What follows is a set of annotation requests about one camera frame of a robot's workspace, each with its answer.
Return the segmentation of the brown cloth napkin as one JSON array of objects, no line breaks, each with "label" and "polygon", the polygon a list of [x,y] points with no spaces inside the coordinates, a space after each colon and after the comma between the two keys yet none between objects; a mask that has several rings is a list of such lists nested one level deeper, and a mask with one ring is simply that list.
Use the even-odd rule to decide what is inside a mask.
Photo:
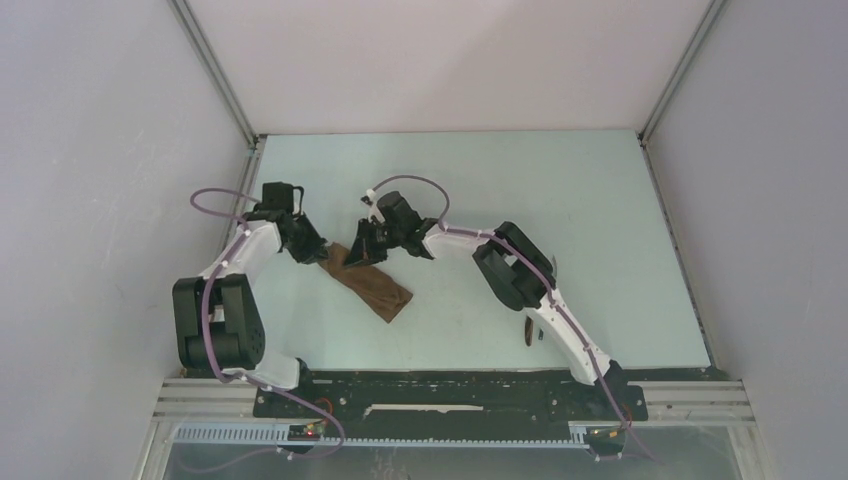
[{"label": "brown cloth napkin", "polygon": [[327,247],[328,258],[319,265],[390,324],[411,302],[413,293],[374,266],[345,267],[343,262],[349,253],[343,245],[332,243]]}]

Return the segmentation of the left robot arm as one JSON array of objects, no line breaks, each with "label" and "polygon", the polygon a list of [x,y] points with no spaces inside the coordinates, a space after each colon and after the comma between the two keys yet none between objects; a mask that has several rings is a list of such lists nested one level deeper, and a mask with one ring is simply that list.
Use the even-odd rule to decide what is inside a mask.
[{"label": "left robot arm", "polygon": [[305,214],[254,212],[212,265],[177,280],[172,288],[177,350],[187,369],[279,389],[278,404],[299,417],[314,408],[316,390],[301,380],[304,361],[266,348],[253,294],[263,269],[282,251],[299,264],[328,258],[327,241]]}]

